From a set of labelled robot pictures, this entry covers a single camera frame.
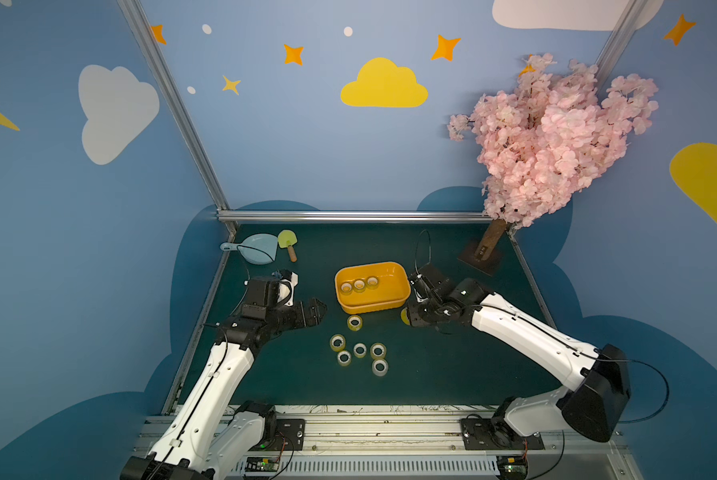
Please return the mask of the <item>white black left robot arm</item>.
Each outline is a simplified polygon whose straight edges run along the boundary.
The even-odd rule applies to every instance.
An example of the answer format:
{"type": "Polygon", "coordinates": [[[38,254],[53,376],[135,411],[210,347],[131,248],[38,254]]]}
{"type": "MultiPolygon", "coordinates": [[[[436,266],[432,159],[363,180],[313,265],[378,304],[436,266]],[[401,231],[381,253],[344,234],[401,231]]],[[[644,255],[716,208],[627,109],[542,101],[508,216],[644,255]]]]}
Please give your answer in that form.
{"type": "Polygon", "coordinates": [[[276,436],[274,406],[244,402],[218,433],[226,408],[262,346],[288,331],[314,327],[328,307],[308,302],[248,304],[218,328],[218,339],[186,403],[146,457],[132,456],[122,479],[224,479],[248,450],[276,436]]]}

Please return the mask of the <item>transparent tape roll two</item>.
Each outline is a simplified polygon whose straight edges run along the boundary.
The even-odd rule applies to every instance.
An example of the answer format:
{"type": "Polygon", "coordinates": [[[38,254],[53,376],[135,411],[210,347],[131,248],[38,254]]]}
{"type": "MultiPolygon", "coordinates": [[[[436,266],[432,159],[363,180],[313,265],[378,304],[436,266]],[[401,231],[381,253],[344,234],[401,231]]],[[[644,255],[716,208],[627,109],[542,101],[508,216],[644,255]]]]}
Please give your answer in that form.
{"type": "Polygon", "coordinates": [[[357,279],[352,282],[352,289],[356,292],[364,292],[367,289],[367,284],[364,279],[357,279]]]}

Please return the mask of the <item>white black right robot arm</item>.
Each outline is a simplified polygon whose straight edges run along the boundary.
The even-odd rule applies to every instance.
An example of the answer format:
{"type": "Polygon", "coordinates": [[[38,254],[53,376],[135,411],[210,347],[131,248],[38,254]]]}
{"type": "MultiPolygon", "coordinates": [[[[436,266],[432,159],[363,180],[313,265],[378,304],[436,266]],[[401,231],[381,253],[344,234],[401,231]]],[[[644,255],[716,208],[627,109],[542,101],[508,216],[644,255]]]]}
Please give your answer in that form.
{"type": "Polygon", "coordinates": [[[410,326],[471,326],[522,353],[560,383],[544,394],[506,399],[487,426],[494,442],[507,446],[535,434],[568,429],[600,443],[611,439],[632,396],[622,350],[612,345],[599,349],[566,336],[472,279],[454,284],[447,278],[414,274],[410,284],[412,294],[405,306],[410,326]]]}

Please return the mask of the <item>transparent tape roll one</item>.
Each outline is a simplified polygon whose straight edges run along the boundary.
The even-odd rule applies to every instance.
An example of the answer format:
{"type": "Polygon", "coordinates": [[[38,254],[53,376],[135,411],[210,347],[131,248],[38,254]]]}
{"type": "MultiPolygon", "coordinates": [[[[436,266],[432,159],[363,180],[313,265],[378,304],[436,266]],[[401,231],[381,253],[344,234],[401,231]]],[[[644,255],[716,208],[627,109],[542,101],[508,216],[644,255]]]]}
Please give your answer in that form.
{"type": "Polygon", "coordinates": [[[350,295],[352,293],[352,290],[354,290],[354,288],[352,288],[352,284],[350,284],[350,282],[344,282],[340,286],[340,293],[344,295],[350,295]]]}

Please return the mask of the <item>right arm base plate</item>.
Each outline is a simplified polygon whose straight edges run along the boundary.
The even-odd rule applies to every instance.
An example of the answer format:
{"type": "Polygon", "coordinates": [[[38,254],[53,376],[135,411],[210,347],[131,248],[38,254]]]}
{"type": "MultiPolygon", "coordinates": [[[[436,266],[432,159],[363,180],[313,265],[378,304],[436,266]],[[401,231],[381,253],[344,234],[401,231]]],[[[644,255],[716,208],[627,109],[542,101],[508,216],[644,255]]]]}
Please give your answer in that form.
{"type": "Polygon", "coordinates": [[[461,436],[466,450],[511,450],[540,451],[545,444],[540,436],[522,437],[508,430],[507,426],[496,426],[490,419],[469,415],[460,420],[461,436]]]}

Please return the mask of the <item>transparent tape roll four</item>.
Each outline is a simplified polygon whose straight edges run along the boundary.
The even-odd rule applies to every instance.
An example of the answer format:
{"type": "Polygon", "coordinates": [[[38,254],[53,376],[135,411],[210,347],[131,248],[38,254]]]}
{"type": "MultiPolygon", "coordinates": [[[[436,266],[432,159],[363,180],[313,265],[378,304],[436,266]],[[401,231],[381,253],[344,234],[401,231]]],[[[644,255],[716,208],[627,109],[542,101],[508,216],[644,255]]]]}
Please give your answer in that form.
{"type": "Polygon", "coordinates": [[[402,318],[402,322],[403,322],[405,325],[411,326],[408,308],[404,308],[404,309],[402,310],[402,312],[401,312],[401,318],[402,318]]]}

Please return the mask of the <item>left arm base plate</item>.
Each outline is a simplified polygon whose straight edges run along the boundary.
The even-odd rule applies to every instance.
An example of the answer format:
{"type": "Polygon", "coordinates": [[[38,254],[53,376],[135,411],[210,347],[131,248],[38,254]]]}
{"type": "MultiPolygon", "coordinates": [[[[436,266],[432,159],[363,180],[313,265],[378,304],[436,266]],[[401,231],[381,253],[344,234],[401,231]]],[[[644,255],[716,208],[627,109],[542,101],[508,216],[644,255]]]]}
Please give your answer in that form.
{"type": "Polygon", "coordinates": [[[262,439],[250,448],[250,452],[302,451],[304,449],[304,434],[306,433],[306,420],[278,419],[276,426],[267,425],[264,428],[262,439]]]}

